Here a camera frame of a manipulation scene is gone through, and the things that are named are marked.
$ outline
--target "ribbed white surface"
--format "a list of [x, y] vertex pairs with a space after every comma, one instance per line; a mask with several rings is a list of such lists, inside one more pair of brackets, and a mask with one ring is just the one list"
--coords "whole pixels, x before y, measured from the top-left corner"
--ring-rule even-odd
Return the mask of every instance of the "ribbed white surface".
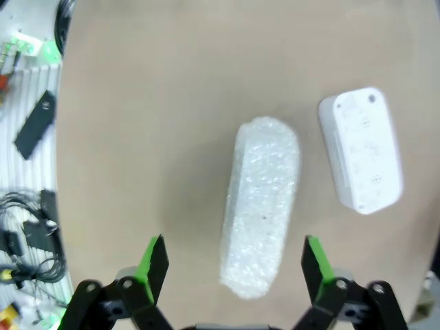
[[[44, 138], [38, 143], [31, 158], [25, 161], [17, 151], [14, 140], [23, 126], [25, 119], [33, 110], [36, 102], [49, 90], [54, 95], [58, 94], [61, 74], [60, 65], [36, 67], [18, 71], [11, 83], [11, 89], [5, 99], [3, 118], [0, 118], [0, 193], [16, 190], [33, 190], [38, 192], [44, 188], [56, 191], [56, 139], [55, 127], [51, 126]], [[20, 221], [30, 220], [22, 211], [14, 211], [15, 217]], [[25, 260], [38, 265], [49, 258], [52, 253], [25, 245], [24, 234], [19, 226], [11, 221], [4, 224], [9, 230], [15, 230], [21, 235], [22, 246], [25, 247]], [[0, 251], [0, 264], [10, 264], [9, 256]], [[44, 290], [69, 302], [72, 297], [72, 284], [67, 275], [62, 281], [55, 284], [38, 284]], [[34, 295], [35, 286], [27, 283], [23, 289]], [[0, 285], [0, 310], [14, 301], [15, 288], [13, 285]], [[39, 298], [47, 298], [41, 290], [37, 290]]]

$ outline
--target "bubble wrap package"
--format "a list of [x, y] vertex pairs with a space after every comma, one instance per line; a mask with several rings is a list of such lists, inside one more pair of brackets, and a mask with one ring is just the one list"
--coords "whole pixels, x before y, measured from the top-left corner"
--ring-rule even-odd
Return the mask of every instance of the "bubble wrap package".
[[277, 119], [255, 118], [236, 135], [221, 238], [220, 282], [243, 299], [274, 281], [298, 187], [300, 147]]

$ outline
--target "brown cardboard surface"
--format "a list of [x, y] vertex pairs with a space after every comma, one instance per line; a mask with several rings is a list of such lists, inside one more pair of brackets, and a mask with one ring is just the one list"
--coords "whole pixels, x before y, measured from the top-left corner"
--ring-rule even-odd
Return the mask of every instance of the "brown cardboard surface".
[[[162, 232], [173, 325], [288, 328], [309, 305], [300, 253], [314, 234], [360, 284], [389, 281], [408, 317], [439, 229], [439, 27], [429, 0], [79, 1], [57, 130], [74, 284], [109, 283]], [[337, 200], [317, 108], [370, 85], [388, 98], [405, 188], [362, 216]], [[296, 130], [302, 174], [279, 275], [244, 301], [219, 284], [219, 241], [235, 134], [266, 115]]]

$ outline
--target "white power strip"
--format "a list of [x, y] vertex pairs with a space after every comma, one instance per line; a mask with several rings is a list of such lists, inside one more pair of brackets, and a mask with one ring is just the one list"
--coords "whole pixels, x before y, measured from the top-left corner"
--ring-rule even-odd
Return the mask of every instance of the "white power strip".
[[395, 203], [402, 165], [384, 94], [367, 87], [326, 98], [319, 117], [341, 203], [363, 215]]

